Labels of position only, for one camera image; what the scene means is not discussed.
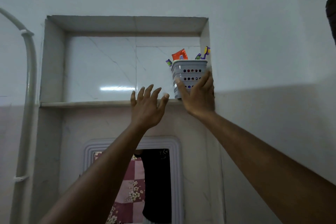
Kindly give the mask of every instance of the pink checkered fabric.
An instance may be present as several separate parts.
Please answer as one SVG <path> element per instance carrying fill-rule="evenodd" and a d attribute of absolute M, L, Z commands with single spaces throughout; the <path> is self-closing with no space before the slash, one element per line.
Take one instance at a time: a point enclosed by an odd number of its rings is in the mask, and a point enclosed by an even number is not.
<path fill-rule="evenodd" d="M 94 153 L 94 160 L 101 152 Z M 128 165 L 114 205 L 106 224 L 133 223 L 141 224 L 145 205 L 145 170 L 141 158 L 134 155 Z"/>

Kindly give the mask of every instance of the dark object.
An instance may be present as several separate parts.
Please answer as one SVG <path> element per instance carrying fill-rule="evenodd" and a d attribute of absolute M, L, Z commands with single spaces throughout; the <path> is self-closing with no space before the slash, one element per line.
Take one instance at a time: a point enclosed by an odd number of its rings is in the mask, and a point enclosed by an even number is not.
<path fill-rule="evenodd" d="M 143 215 L 155 223 L 171 223 L 170 158 L 168 149 L 145 149 L 140 157 L 145 170 Z"/>
<path fill-rule="evenodd" d="M 325 5 L 325 11 L 327 13 L 331 33 L 336 44 L 336 0 L 328 0 Z"/>

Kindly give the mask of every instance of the shelf ledge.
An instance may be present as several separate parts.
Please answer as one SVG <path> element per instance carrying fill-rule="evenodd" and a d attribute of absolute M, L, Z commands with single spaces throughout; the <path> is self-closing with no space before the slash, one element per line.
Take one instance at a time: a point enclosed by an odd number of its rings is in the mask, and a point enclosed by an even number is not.
<path fill-rule="evenodd" d="M 169 99 L 167 105 L 182 105 L 180 99 Z M 114 100 L 114 101 L 87 101 L 87 102 L 41 102 L 41 108 L 101 108 L 101 107 L 130 107 L 130 100 Z"/>

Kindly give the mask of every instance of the hand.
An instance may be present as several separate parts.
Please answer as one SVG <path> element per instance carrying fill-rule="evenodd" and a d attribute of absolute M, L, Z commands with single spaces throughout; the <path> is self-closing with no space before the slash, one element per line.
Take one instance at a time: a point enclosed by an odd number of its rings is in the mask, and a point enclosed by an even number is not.
<path fill-rule="evenodd" d="M 154 90 L 151 95 L 153 86 L 153 84 L 150 85 L 146 90 L 145 87 L 142 87 L 138 93 L 137 100 L 135 99 L 135 91 L 133 91 L 131 95 L 131 125 L 134 125 L 144 131 L 156 126 L 161 121 L 169 99 L 169 94 L 166 93 L 157 107 L 157 98 L 161 88 Z"/>
<path fill-rule="evenodd" d="M 200 118 L 205 113 L 215 111 L 214 86 L 210 71 L 207 71 L 201 80 L 191 88 L 190 94 L 180 79 L 175 81 L 182 96 L 183 105 L 189 114 Z"/>

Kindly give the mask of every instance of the white pipe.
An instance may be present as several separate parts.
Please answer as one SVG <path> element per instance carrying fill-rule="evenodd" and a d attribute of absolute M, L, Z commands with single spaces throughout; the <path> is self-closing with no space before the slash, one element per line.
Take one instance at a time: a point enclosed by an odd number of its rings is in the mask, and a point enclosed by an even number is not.
<path fill-rule="evenodd" d="M 22 222 L 23 193 L 27 175 L 27 163 L 31 131 L 33 125 L 35 95 L 36 95 L 36 51 L 33 41 L 33 33 L 12 14 L 0 7 L 0 13 L 9 19 L 21 32 L 27 52 L 27 85 L 26 99 L 24 102 L 19 156 L 17 160 L 16 176 L 14 178 L 14 195 L 10 213 L 10 223 L 19 224 Z"/>

